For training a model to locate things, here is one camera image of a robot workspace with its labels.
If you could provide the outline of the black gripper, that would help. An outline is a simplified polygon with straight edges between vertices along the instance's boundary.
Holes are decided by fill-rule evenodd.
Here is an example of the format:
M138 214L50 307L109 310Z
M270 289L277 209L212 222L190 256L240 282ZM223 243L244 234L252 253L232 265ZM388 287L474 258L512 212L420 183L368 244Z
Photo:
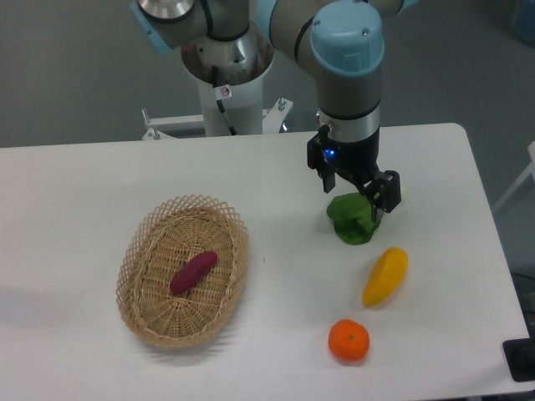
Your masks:
M340 142L329 137L323 124L307 143L307 164L323 183L324 193L335 187L335 176L348 181L361 193L371 207L371 220L381 221L400 203L400 175L397 171L380 171L377 166L380 130L356 142Z

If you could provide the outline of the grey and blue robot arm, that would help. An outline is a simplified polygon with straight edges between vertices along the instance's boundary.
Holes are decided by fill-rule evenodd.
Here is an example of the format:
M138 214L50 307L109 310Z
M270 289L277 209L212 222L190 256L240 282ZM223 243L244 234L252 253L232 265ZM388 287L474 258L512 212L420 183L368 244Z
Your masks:
M275 53L292 59L317 92L309 168L325 191L337 178L354 185L379 221L401 200L399 174L377 166L382 22L407 7L406 1L134 1L130 11L156 51L180 50L199 83L209 136L259 133L262 78Z

